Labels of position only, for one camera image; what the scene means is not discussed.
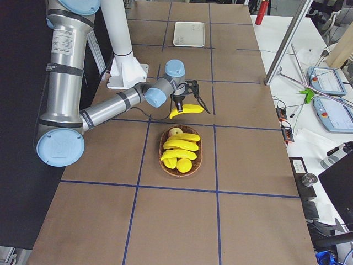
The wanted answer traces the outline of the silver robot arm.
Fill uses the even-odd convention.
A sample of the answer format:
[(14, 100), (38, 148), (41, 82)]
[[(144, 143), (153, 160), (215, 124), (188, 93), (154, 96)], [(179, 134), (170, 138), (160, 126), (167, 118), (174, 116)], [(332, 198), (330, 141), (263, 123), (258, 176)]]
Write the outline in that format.
[[(147, 82), (148, 66), (133, 54), (123, 1), (47, 1), (46, 20), (52, 29), (51, 61), (47, 64), (46, 111), (40, 115), (35, 148), (46, 164), (64, 167), (75, 163), (85, 148), (86, 131), (129, 111), (141, 102), (158, 108), (170, 99), (176, 113), (187, 112), (184, 98), (199, 96), (196, 81), (185, 78), (177, 59), (165, 65), (165, 73)], [(103, 57), (94, 35), (94, 20), (101, 11), (113, 48), (111, 77), (117, 95), (95, 106), (80, 109), (85, 49), (90, 47), (98, 69)]]

